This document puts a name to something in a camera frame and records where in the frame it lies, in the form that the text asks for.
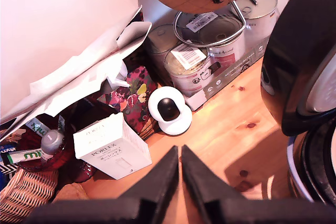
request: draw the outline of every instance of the gray cap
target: gray cap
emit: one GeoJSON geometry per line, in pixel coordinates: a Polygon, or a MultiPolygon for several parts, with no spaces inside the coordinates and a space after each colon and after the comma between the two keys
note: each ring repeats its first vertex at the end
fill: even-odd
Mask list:
{"type": "Polygon", "coordinates": [[[57,152],[60,145],[63,143],[64,135],[60,130],[48,131],[41,140],[41,149],[49,155],[57,152]]]}

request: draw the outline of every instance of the barcode label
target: barcode label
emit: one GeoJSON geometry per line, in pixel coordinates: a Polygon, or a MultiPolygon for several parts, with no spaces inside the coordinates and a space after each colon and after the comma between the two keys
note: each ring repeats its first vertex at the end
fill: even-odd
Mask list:
{"type": "Polygon", "coordinates": [[[189,28],[194,33],[200,30],[202,27],[209,24],[211,21],[213,21],[215,18],[217,18],[218,15],[215,13],[203,13],[200,14],[197,18],[195,18],[193,21],[191,21],[189,24],[187,24],[187,28],[189,28]]]}
{"type": "Polygon", "coordinates": [[[175,47],[171,53],[182,64],[185,70],[192,68],[206,58],[206,55],[198,48],[190,47],[186,44],[175,47]]]}

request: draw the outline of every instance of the white plastic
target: white plastic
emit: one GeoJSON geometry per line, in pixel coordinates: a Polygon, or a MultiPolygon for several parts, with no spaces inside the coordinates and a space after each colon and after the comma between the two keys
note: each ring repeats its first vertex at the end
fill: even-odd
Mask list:
{"type": "Polygon", "coordinates": [[[108,75],[107,81],[112,90],[116,90],[118,87],[128,88],[130,85],[125,81],[127,77],[127,67],[123,60],[120,60],[115,68],[111,70],[111,74],[108,75]]]}
{"type": "Polygon", "coordinates": [[[179,92],[179,90],[173,87],[167,86],[156,89],[149,97],[148,108],[152,117],[159,122],[161,130],[168,135],[182,134],[191,125],[191,109],[185,104],[183,95],[179,92]],[[164,98],[172,99],[180,111],[180,115],[177,118],[168,122],[162,118],[157,109],[158,103],[164,98]]]}

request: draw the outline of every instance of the cardboard packaging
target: cardboard packaging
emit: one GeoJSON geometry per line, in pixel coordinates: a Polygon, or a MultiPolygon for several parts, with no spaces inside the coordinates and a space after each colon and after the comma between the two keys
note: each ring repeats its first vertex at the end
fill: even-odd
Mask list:
{"type": "Polygon", "coordinates": [[[152,164],[145,143],[125,122],[123,114],[112,114],[73,135],[76,158],[115,179],[152,164]]]}

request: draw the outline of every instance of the green label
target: green label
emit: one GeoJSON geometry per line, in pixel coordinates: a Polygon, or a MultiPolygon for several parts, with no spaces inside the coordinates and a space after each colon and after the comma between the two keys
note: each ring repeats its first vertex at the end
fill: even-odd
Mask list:
{"type": "Polygon", "coordinates": [[[41,137],[50,131],[50,129],[37,118],[31,119],[25,125],[41,137]]]}

